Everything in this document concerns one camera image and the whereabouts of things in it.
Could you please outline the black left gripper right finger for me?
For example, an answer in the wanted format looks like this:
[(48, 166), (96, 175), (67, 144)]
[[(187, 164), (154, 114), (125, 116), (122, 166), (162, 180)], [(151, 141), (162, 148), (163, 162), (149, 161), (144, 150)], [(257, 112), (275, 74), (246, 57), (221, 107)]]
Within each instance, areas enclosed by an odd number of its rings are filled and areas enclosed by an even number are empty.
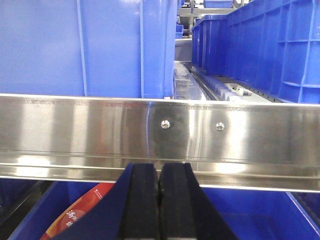
[(236, 240), (189, 163), (166, 163), (159, 178), (162, 240)]

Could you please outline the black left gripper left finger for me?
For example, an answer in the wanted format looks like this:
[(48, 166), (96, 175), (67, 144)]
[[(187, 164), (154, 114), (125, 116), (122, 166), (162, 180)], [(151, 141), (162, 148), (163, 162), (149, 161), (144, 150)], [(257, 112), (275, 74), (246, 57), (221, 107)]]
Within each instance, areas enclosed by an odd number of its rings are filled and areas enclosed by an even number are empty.
[(158, 240), (158, 176), (153, 164), (129, 164), (102, 200), (56, 240)]

